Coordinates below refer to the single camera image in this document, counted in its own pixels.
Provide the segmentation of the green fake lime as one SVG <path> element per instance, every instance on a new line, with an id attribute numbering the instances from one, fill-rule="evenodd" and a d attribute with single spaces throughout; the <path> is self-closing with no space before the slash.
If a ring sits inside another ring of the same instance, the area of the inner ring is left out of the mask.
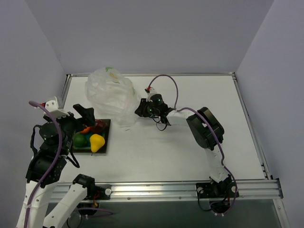
<path id="1" fill-rule="evenodd" d="M 84 134 L 77 133 L 73 137 L 73 146 L 74 147 L 86 147 L 87 146 L 87 139 Z"/>

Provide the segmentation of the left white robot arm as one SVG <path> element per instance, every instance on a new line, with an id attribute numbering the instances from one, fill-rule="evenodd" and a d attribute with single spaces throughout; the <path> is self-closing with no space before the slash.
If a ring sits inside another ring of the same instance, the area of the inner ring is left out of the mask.
<path id="1" fill-rule="evenodd" d="M 61 228 L 74 211 L 80 215 L 94 215 L 100 211 L 96 201 L 109 200 L 112 190 L 108 184 L 96 185 L 93 177 L 84 174 L 74 178 L 65 196 L 47 213 L 66 163 L 79 166 L 71 153 L 73 137 L 86 126 L 95 124 L 94 109 L 75 104 L 73 108 L 80 114 L 80 118 L 75 118 L 73 113 L 60 109 L 56 99 L 42 104 L 30 101 L 29 104 L 43 110 L 46 123 L 34 126 L 43 139 L 39 149 L 34 146 L 35 132 L 31 136 L 33 157 L 26 174 L 26 193 L 16 226 Z"/>

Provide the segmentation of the dark red fake apple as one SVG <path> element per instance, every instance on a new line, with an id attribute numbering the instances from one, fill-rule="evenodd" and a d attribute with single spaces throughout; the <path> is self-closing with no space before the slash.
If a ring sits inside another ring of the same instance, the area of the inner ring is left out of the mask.
<path id="1" fill-rule="evenodd" d="M 90 131 L 94 134 L 101 134 L 107 127 L 107 124 L 100 120 L 96 119 L 94 126 L 91 127 Z"/>

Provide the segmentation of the orange fake persimmon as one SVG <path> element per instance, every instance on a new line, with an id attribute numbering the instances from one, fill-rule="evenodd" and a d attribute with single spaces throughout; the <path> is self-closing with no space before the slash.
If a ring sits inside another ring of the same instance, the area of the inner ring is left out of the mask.
<path id="1" fill-rule="evenodd" d="M 85 129 L 83 129 L 82 131 L 80 131 L 80 134 L 87 134 L 91 131 L 91 127 L 86 127 Z"/>

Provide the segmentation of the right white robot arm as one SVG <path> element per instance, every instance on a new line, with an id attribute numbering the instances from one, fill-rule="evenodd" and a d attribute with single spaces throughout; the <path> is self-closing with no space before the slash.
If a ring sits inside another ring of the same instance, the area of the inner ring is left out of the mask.
<path id="1" fill-rule="evenodd" d="M 154 88 L 149 86 L 145 91 L 147 98 L 141 99 L 135 114 L 157 119 L 166 126 L 188 126 L 196 143 L 206 152 L 212 193 L 216 196 L 226 193 L 233 178 L 224 164 L 225 155 L 221 147 L 224 128 L 216 117 L 206 107 L 197 111 L 189 107 L 173 109 L 165 104 L 162 95 Z"/>

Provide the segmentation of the translucent plastic bag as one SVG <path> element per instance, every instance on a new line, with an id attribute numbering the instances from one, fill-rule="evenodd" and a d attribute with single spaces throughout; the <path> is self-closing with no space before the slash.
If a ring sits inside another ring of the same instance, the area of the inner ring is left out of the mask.
<path id="1" fill-rule="evenodd" d="M 133 126 L 138 116 L 140 94 L 132 81 L 112 67 L 90 73 L 85 82 L 85 95 L 95 111 L 120 127 Z"/>

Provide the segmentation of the yellow fake pear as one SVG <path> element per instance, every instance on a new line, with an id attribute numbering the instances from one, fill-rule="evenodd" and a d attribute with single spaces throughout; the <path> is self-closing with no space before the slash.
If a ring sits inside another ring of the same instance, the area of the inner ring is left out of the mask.
<path id="1" fill-rule="evenodd" d="M 98 152 L 105 145 L 104 137 L 98 134 L 93 134 L 89 140 L 92 153 Z"/>

